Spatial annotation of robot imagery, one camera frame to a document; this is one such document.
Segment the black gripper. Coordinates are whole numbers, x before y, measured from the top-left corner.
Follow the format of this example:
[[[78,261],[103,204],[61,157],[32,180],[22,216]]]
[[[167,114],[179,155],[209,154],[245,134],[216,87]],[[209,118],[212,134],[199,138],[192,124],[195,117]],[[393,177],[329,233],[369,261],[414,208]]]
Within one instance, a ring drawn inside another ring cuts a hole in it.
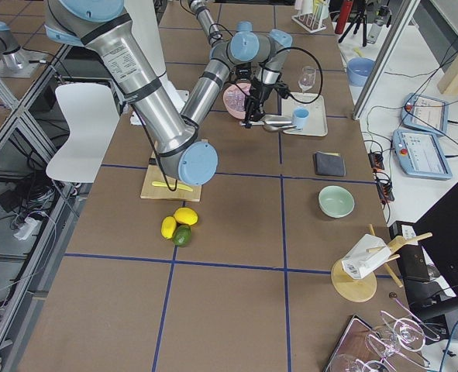
[[[252,64],[237,64],[229,72],[229,84],[242,82],[253,83],[254,73]]]
[[[266,115],[263,106],[272,91],[276,91],[283,99],[288,98],[291,93],[288,85],[280,80],[271,84],[265,84],[256,75],[254,75],[251,78],[250,83],[250,91],[245,97],[244,103],[244,124],[258,122]]]

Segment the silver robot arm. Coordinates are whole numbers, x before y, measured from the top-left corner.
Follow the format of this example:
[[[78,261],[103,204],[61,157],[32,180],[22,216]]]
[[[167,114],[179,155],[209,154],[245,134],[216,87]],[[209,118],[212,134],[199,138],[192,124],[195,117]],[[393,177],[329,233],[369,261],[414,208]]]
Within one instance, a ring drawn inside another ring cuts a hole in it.
[[[202,75],[220,88],[226,81],[235,83],[251,78],[251,64],[258,54],[260,41],[250,22],[240,22],[236,33],[228,40],[222,35],[222,25],[214,21],[206,1],[188,1],[189,9],[205,32],[211,47],[209,62]]]
[[[244,120],[251,124],[262,119],[263,104],[280,77],[292,38],[278,29],[261,36],[249,22],[241,22],[236,34],[225,40],[205,2],[188,5],[211,51],[186,98],[167,77],[151,1],[48,1],[45,28],[58,43],[97,53],[150,137],[162,173],[185,184],[202,185],[215,174],[218,155],[211,144],[199,139],[199,126],[230,71],[240,64],[258,63]]]

